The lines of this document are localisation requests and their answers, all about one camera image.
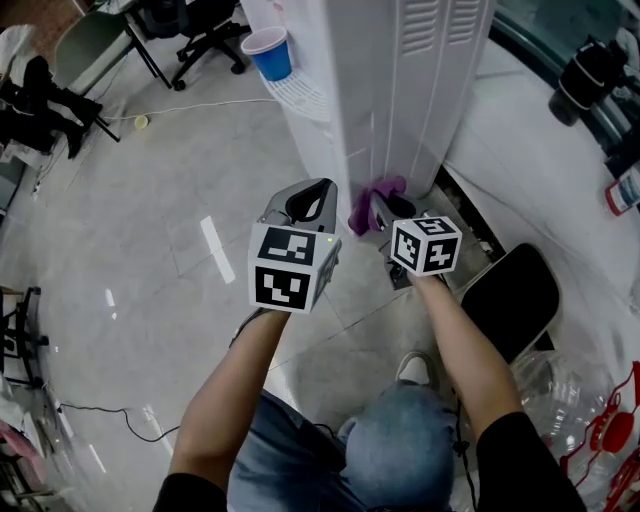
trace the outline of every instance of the purple cloth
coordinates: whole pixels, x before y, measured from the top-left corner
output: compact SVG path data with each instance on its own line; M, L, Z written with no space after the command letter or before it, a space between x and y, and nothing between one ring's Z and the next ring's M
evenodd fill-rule
M364 235L370 229L380 231L378 224L376 223L376 219L371 213L371 208L369 208L371 192L375 190L387 199L391 195L391 192L404 194L406 189L407 182L402 176L382 179L366 188L362 191L362 194L360 194L360 197L356 201L356 206L354 207L353 212L351 212L351 217L349 217L348 221L349 227L358 236Z

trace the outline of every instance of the shelf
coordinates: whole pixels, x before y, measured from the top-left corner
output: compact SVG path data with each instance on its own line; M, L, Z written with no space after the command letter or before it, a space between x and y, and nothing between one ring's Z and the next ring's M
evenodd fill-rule
M329 122L324 94L304 72L294 69L283 80L269 82L262 77L262 81L271 95L289 110L313 121Z

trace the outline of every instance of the blue jeans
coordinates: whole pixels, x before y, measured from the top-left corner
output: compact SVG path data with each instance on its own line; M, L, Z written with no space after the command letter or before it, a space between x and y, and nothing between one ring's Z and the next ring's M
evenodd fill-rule
M330 438L264 391L231 472L235 512L448 510L454 415L431 389L398 381Z

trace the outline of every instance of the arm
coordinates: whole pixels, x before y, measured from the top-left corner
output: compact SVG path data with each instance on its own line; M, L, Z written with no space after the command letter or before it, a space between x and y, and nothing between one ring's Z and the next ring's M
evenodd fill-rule
M522 411L511 370L442 281L423 277L413 282L429 311L444 366L478 440L495 420Z
M270 311L242 330L187 407L169 473L197 475L226 492L288 319Z

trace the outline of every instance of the chair wheel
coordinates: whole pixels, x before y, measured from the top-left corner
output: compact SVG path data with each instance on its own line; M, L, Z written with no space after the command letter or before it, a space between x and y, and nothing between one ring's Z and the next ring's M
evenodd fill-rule
M242 73L244 73L245 69L246 69L246 66L240 63L236 63L233 66L231 66L231 72L234 75L241 75Z

